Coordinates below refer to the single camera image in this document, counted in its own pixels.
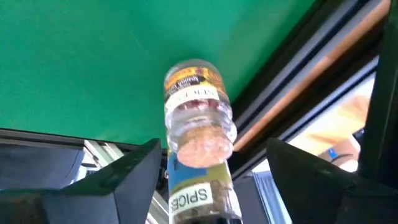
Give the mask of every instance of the clear plastic jar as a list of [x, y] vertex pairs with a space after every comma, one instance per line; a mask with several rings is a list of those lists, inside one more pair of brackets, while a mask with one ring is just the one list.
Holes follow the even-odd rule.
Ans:
[[164, 86], [167, 140], [179, 161], [200, 168], [231, 156], [236, 127], [217, 68], [200, 59], [178, 63]]

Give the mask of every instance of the green surface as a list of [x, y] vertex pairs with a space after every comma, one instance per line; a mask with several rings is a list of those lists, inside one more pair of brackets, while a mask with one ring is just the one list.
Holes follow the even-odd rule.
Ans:
[[0, 127], [164, 143], [172, 65], [209, 60], [233, 101], [314, 1], [1, 1]]

